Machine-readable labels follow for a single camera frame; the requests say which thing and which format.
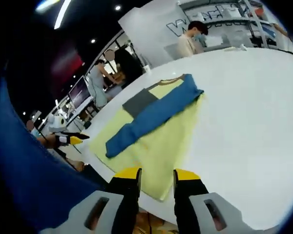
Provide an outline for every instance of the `ceiling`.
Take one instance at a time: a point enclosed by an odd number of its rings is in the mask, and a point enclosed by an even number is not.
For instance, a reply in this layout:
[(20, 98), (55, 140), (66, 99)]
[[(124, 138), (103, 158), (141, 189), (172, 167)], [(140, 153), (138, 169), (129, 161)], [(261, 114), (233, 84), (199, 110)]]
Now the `ceiling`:
[[(12, 56), (8, 65), (8, 87), (12, 104), (26, 122), (29, 114), (40, 110), (47, 115), (55, 105), (51, 94), (52, 80), (48, 69), (55, 48), (61, 42), (71, 40), (85, 65), (76, 72), (80, 77), (86, 72), (94, 58), (106, 44), (121, 30), (118, 20), (133, 7), (142, 7), (149, 0), (71, 0), (59, 29), (54, 30), (60, 8), (59, 1), (43, 14), (32, 14), (28, 21), (17, 27), (11, 42)], [(77, 81), (71, 77), (63, 84), (66, 95), (70, 86)]]
[[(53, 28), (64, 0), (56, 3), (34, 20)], [(118, 20), (133, 7), (142, 7), (150, 0), (71, 0), (56, 33), (74, 39), (83, 61), (91, 64), (103, 47), (121, 30)]]

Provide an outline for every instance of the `screen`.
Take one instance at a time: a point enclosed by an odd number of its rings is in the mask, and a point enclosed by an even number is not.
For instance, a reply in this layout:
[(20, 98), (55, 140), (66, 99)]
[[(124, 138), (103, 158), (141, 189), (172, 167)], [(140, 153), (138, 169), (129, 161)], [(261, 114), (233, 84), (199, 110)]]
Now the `screen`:
[(90, 97), (90, 93), (88, 91), (84, 78), (80, 78), (80, 80), (69, 92), (69, 96), (75, 108), (78, 108), (88, 97)]

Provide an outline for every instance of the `table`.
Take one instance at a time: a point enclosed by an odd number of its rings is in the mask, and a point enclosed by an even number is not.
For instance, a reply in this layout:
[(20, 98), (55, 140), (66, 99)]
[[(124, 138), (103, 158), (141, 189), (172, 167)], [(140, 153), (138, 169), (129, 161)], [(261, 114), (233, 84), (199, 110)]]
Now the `table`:
[(67, 126), (69, 125), (69, 124), (71, 124), (74, 120), (75, 120), (75, 118), (85, 109), (85, 108), (87, 108), (88, 107), (88, 105), (91, 103), (93, 101), (93, 97), (92, 96), (90, 96), (90, 97), (88, 97), (85, 101), (83, 101), (82, 102), (82, 104), (79, 106), (79, 107), (77, 107), (76, 108), (76, 110), (75, 110), (75, 112), (74, 112), (74, 115), (68, 120), (68, 122), (67, 122)]
[[(83, 133), (94, 139), (133, 95), (161, 79), (193, 75), (205, 97), (182, 169), (198, 174), (242, 212), (254, 229), (279, 224), (293, 205), (293, 55), (249, 48), (212, 51), (162, 65), (120, 92)], [(90, 151), (84, 161), (106, 180), (114, 173)], [(172, 192), (159, 202), (141, 192), (139, 206), (176, 223)]]

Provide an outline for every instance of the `woman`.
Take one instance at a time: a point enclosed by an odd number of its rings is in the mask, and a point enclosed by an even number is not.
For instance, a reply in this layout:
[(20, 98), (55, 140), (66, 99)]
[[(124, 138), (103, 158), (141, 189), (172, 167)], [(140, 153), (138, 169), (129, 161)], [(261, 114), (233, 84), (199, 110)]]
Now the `woman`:
[(99, 59), (95, 62), (95, 65), (89, 72), (89, 93), (95, 99), (95, 105), (98, 108), (104, 107), (112, 98), (105, 94), (103, 91), (103, 86), (108, 87), (103, 80), (103, 75), (105, 75), (113, 83), (118, 84), (118, 82), (105, 70), (104, 61)]

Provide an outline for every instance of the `black cable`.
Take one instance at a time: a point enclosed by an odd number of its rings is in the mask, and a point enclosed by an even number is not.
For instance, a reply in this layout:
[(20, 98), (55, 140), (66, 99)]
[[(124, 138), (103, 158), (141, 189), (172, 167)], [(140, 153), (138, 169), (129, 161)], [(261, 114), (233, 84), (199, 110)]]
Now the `black cable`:
[(150, 213), (148, 212), (147, 213), (147, 219), (148, 219), (148, 226), (149, 226), (149, 229), (150, 229), (150, 234), (152, 234), (152, 227), (151, 227), (151, 222), (150, 222)]

